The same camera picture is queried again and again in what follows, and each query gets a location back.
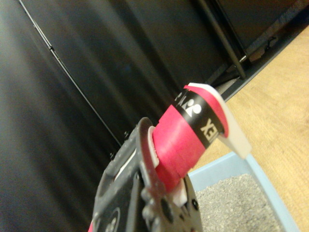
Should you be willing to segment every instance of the black metal panel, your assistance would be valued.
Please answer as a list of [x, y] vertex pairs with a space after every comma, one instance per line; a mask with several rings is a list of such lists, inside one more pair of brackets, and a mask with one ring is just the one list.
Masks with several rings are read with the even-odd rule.
[[216, 0], [250, 55], [308, 4], [308, 0]]
[[0, 28], [0, 231], [87, 231], [119, 147], [17, 1]]
[[227, 67], [221, 43], [186, 0], [24, 4], [120, 142], [143, 116], [156, 124], [185, 84]]

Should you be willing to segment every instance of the metal rod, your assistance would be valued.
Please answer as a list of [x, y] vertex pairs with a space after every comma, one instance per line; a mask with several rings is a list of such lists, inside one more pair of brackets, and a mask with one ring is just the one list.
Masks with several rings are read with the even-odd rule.
[[221, 42], [223, 43], [224, 48], [226, 49], [227, 53], [229, 54], [230, 58], [232, 59], [234, 65], [236, 66], [241, 79], [245, 79], [246, 73], [244, 69], [242, 68], [242, 65], [240, 64], [231, 44], [229, 43], [227, 37], [225, 36], [224, 32], [220, 28], [219, 23], [217, 22], [216, 18], [214, 17], [213, 13], [211, 12], [211, 9], [209, 8], [208, 4], [205, 2], [205, 0], [198, 0], [200, 6], [206, 13], [208, 19], [210, 20], [214, 30], [216, 31], [217, 35], [219, 36]]

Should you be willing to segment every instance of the gray gravel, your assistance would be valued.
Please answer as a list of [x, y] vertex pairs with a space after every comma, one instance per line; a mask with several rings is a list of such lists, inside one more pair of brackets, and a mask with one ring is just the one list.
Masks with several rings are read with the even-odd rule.
[[266, 196], [249, 174], [196, 192], [204, 232], [283, 232]]

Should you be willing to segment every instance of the light blue tray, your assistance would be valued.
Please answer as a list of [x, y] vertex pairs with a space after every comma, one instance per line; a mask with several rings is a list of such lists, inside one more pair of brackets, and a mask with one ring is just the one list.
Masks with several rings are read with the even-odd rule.
[[218, 183], [220, 180], [241, 174], [251, 174], [256, 179], [268, 197], [269, 203], [277, 214], [283, 229], [286, 232], [299, 232], [297, 225], [275, 188], [252, 155], [249, 155], [246, 159], [241, 159], [234, 152], [231, 152], [189, 173], [189, 177], [194, 190], [201, 191], [207, 186]]

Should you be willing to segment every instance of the wooden floor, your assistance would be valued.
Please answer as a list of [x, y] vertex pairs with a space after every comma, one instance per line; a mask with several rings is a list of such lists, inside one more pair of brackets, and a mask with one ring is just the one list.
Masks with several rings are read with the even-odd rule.
[[[296, 224], [309, 232], [309, 27], [227, 105]], [[215, 141], [193, 170], [228, 152]]]

